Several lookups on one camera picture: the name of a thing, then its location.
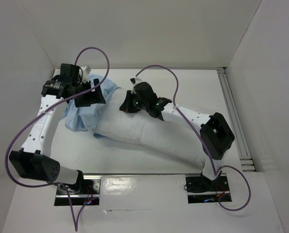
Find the light blue pillowcase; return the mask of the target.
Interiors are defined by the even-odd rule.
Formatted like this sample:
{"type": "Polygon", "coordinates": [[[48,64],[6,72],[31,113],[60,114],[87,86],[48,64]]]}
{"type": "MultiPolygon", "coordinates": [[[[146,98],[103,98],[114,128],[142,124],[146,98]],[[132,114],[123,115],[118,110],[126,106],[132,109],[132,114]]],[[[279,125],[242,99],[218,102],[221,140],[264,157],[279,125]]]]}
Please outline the light blue pillowcase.
{"type": "MultiPolygon", "coordinates": [[[[104,99],[108,102],[112,94],[119,87],[110,79],[101,84],[101,91],[104,99]]],[[[76,107],[74,100],[70,100],[64,110],[61,119],[65,120],[65,127],[73,132],[94,133],[99,120],[101,119],[105,104],[92,104],[88,107],[76,107]]]]}

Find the white pillow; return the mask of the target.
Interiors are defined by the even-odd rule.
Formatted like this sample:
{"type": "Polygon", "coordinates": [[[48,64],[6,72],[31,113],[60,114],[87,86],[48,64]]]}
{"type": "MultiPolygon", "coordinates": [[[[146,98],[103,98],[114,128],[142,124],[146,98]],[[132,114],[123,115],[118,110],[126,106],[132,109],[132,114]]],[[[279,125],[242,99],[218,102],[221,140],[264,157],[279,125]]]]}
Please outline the white pillow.
{"type": "Polygon", "coordinates": [[[119,110],[127,90],[115,90],[102,108],[94,133],[120,142],[138,144],[204,166],[207,155],[191,127],[161,121],[146,111],[125,113],[119,110]]]}

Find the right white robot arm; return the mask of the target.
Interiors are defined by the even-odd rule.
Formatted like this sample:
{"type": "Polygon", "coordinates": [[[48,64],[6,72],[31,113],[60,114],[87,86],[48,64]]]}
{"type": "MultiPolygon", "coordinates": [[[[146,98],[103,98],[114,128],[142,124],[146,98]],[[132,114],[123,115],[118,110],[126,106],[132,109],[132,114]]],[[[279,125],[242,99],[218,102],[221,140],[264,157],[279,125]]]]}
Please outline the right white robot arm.
{"type": "Polygon", "coordinates": [[[195,112],[174,105],[170,99],[158,98],[156,95],[148,100],[141,99],[131,90],[126,92],[125,100],[119,110],[126,113],[145,110],[153,118],[176,123],[194,131],[207,155],[201,172],[201,185],[205,190],[212,190],[217,186],[224,155],[235,140],[222,114],[215,112],[208,115],[195,112]]]}

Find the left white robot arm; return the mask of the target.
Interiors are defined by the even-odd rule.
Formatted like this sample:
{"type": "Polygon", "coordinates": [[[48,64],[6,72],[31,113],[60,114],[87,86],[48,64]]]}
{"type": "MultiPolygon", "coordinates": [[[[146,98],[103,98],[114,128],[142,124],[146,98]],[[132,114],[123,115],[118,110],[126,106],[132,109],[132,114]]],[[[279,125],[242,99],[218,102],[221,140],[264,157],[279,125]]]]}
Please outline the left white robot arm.
{"type": "Polygon", "coordinates": [[[105,104],[98,79],[75,85],[73,81],[49,80],[43,85],[41,104],[35,120],[29,123],[32,128],[19,150],[8,150],[7,161],[21,178],[44,181],[46,185],[64,184],[78,194],[87,182],[83,172],[62,166],[51,158],[51,145],[59,123],[59,106],[73,100],[77,107],[95,103],[105,104]]]}

